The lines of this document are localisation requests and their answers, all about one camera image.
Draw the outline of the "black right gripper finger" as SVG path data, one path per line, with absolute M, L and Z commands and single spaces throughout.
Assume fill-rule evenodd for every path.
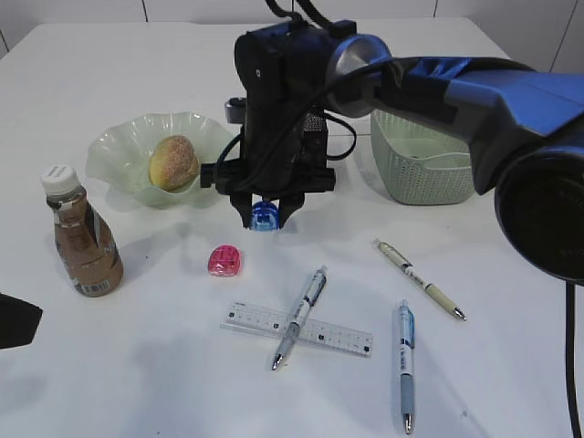
M 287 219 L 305 202 L 303 193 L 292 193 L 278 199 L 278 227 L 283 228 Z
M 239 213 L 242 226 L 249 228 L 252 217 L 252 194 L 246 192 L 235 192 L 229 195 L 230 204 Z

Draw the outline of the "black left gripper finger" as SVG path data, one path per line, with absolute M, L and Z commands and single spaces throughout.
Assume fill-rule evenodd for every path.
M 0 297 L 0 349 L 30 344 L 37 332 L 43 309 L 16 297 Z

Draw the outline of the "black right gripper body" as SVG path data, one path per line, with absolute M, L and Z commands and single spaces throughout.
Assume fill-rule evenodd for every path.
M 304 170 L 299 154 L 307 113 L 331 107 L 327 74 L 336 49 L 334 25 L 272 25 L 236 39 L 235 69 L 246 92 L 245 123 L 217 161 L 203 165 L 203 188 L 269 200 L 333 190 L 334 171 L 327 165 Z M 234 145 L 240 147 L 239 155 L 227 159 Z

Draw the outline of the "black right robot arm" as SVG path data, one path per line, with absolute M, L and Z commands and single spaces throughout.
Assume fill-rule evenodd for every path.
M 309 114 L 383 110 L 464 142 L 474 189 L 494 193 L 515 250 L 551 276 L 582 283 L 582 76 L 496 57 L 394 57 L 346 20 L 247 32 L 235 42 L 235 66 L 246 92 L 240 152 L 205 164 L 200 183 L 227 195 L 244 227 L 253 195 L 278 200 L 285 222 L 307 193 L 333 189 L 326 140 L 304 129 Z

